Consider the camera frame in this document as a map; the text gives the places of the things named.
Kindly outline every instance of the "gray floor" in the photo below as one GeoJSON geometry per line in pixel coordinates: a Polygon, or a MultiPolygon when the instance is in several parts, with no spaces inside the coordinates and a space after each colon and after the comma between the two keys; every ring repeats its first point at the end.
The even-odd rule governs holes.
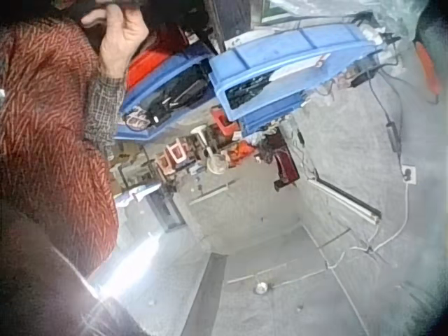
{"type": "MultiPolygon", "coordinates": [[[[418,78],[419,67],[411,52],[406,55],[405,64],[412,71],[399,71],[400,75],[411,80],[418,78]]],[[[398,99],[393,91],[380,77],[372,84],[391,117],[398,120],[398,99]]],[[[271,299],[262,300],[252,292],[251,277],[238,280],[234,287],[224,286],[213,335],[296,335],[297,329],[307,330],[303,335],[323,335],[329,325],[337,326],[343,321],[348,324],[345,329],[336,328],[336,335],[402,335],[412,334],[437,313],[441,301],[436,298],[443,298],[441,293],[446,293],[441,281],[446,279],[445,105],[429,106],[415,92],[399,83],[395,85],[405,101],[402,162],[416,166],[418,182],[409,187],[407,226],[400,236],[378,250],[381,257],[376,256],[376,260],[349,249],[360,246],[375,227],[312,187],[302,168],[297,188],[290,187],[279,194],[270,185],[275,171],[250,162],[235,171],[235,176],[211,178],[212,182],[205,183],[214,188],[225,179],[240,178],[236,185],[240,187],[231,189],[231,197],[222,194],[189,208],[197,238],[207,242],[212,251],[231,255],[226,281],[250,276],[284,261],[287,271],[281,278],[274,276],[269,281],[278,283],[301,277],[304,272],[300,268],[310,260],[319,270],[324,264],[319,254],[311,258],[317,253],[315,247],[309,247],[306,253],[297,251],[292,259],[288,256],[273,260],[262,251],[278,244],[272,241],[275,235],[294,229],[297,233],[301,225],[309,232],[309,236],[301,236],[311,236],[310,241],[317,245],[347,228],[351,230],[321,249],[329,265],[346,252],[334,274],[322,272],[312,279],[276,289],[271,299]],[[330,292],[320,296],[326,288],[330,292]],[[310,302],[320,302],[316,307],[320,307],[325,323],[321,321],[319,325],[316,318],[304,319],[308,324],[298,323],[298,317],[291,315],[303,295],[311,295],[310,302]],[[339,316],[336,312],[346,313],[339,316]]],[[[381,211],[379,234],[372,242],[375,247],[403,224],[405,184],[387,137],[384,114],[368,84],[356,89],[335,87],[333,94],[334,100],[315,97],[306,108],[294,113],[294,119],[285,126],[285,134],[289,137],[287,129],[296,122],[306,141],[306,164],[314,164],[322,179],[381,211]]],[[[295,159],[300,166],[300,155],[295,159]]],[[[194,198],[188,194],[191,188],[194,186],[187,183],[183,189],[187,200],[194,198]]],[[[301,244],[304,243],[297,239],[297,245],[301,244]]]]}

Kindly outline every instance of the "electrical cable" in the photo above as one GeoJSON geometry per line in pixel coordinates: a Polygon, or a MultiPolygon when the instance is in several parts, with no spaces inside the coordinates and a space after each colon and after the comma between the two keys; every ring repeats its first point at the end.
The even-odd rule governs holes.
{"type": "Polygon", "coordinates": [[[420,93],[419,89],[418,89],[417,87],[415,87],[413,84],[411,84],[410,82],[408,82],[407,80],[404,80],[404,79],[399,78],[399,77],[392,76],[391,74],[389,74],[388,72],[386,72],[384,69],[380,69],[380,70],[379,70],[379,74],[380,74],[383,78],[384,78],[385,76],[388,76],[389,78],[391,78],[391,79],[393,79],[393,80],[395,80],[395,81],[399,81],[399,82],[405,84],[405,85],[406,85],[407,87],[409,87],[412,91],[414,91],[414,93],[415,93],[416,95],[420,96],[420,99],[423,100],[424,102],[426,102],[427,104],[430,104],[430,105],[438,105],[438,104],[439,104],[439,95],[438,95],[438,94],[435,94],[434,101],[427,100],[425,97],[422,97],[422,96],[421,96],[421,93],[420,93]]]}
{"type": "Polygon", "coordinates": [[[405,185],[406,185],[405,186],[405,219],[403,221],[403,224],[400,226],[400,228],[398,229],[398,231],[395,234],[390,236],[388,239],[386,239],[382,243],[378,244],[377,247],[373,248],[374,252],[377,252],[381,247],[384,247],[388,243],[392,242],[396,237],[398,237],[400,235],[400,233],[406,227],[406,224],[407,224],[408,219],[409,219],[409,184],[406,183],[405,185]]]}
{"type": "Polygon", "coordinates": [[[331,80],[330,87],[328,88],[328,92],[327,92],[327,93],[322,93],[322,92],[320,92],[319,90],[317,90],[317,88],[314,89],[314,91],[316,91],[316,93],[319,94],[319,95],[321,95],[321,96],[327,97],[327,96],[329,96],[329,95],[331,95],[331,94],[333,93],[333,84],[334,84],[334,83],[335,83],[335,80],[332,79],[332,80],[331,80]]]}
{"type": "Polygon", "coordinates": [[[378,96],[377,96],[377,93],[373,90],[372,79],[371,79],[371,78],[369,78],[369,87],[370,87],[370,91],[372,91],[372,95],[373,95],[373,97],[377,100],[378,105],[379,105],[379,106],[381,107],[381,109],[383,110],[383,112],[384,112],[384,116],[386,117],[386,120],[387,120],[387,123],[390,123],[392,120],[391,120],[391,117],[390,117],[390,115],[389,115],[389,112],[386,110],[386,108],[384,107],[384,105],[381,103],[381,100],[379,100],[379,98],[378,98],[378,96]]]}

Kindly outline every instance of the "power outlet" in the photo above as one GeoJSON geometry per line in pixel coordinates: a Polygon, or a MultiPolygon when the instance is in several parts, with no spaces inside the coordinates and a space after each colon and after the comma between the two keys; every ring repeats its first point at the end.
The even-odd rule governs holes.
{"type": "Polygon", "coordinates": [[[414,166],[408,166],[406,164],[401,165],[401,171],[403,173],[405,183],[417,184],[417,169],[414,166]]]}

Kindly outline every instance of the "person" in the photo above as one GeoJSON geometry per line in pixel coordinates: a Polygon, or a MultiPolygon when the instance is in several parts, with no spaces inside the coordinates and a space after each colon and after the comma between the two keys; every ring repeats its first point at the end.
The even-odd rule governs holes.
{"type": "Polygon", "coordinates": [[[0,335],[147,336],[100,300],[34,221],[0,200],[0,335]]]}
{"type": "Polygon", "coordinates": [[[140,10],[115,4],[99,56],[49,1],[0,13],[0,335],[146,333],[85,280],[116,243],[104,152],[125,72],[148,35],[140,10]]]}
{"type": "Polygon", "coordinates": [[[0,200],[36,223],[84,277],[116,245],[104,152],[128,64],[148,35],[138,8],[109,4],[81,22],[98,19],[106,21],[99,55],[49,0],[8,1],[0,14],[0,200]]]}

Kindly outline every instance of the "blue tray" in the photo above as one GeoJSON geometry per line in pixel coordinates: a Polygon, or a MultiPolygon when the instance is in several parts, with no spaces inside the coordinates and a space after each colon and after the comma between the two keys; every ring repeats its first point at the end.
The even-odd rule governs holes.
{"type": "MultiPolygon", "coordinates": [[[[264,108],[273,114],[296,109],[301,104],[297,93],[318,87],[376,49],[354,24],[307,27],[260,38],[213,57],[209,77],[227,118],[235,121],[264,108]],[[324,55],[327,58],[322,66],[274,80],[248,102],[230,108],[226,96],[230,88],[286,65],[324,55]]],[[[269,114],[263,110],[263,117],[269,114]]]]}
{"type": "MultiPolygon", "coordinates": [[[[197,42],[185,49],[184,52],[176,54],[165,61],[161,66],[144,78],[135,88],[126,94],[122,108],[121,116],[129,113],[136,105],[145,99],[148,95],[161,89],[165,83],[176,76],[181,75],[185,70],[203,60],[213,57],[214,54],[201,42],[197,42]]],[[[193,109],[213,98],[214,92],[210,87],[204,96],[196,101],[192,106],[180,108],[172,113],[171,118],[153,129],[147,129],[142,132],[135,132],[126,125],[118,125],[118,133],[115,136],[117,140],[149,141],[160,135],[172,123],[181,119],[193,109]]]]}

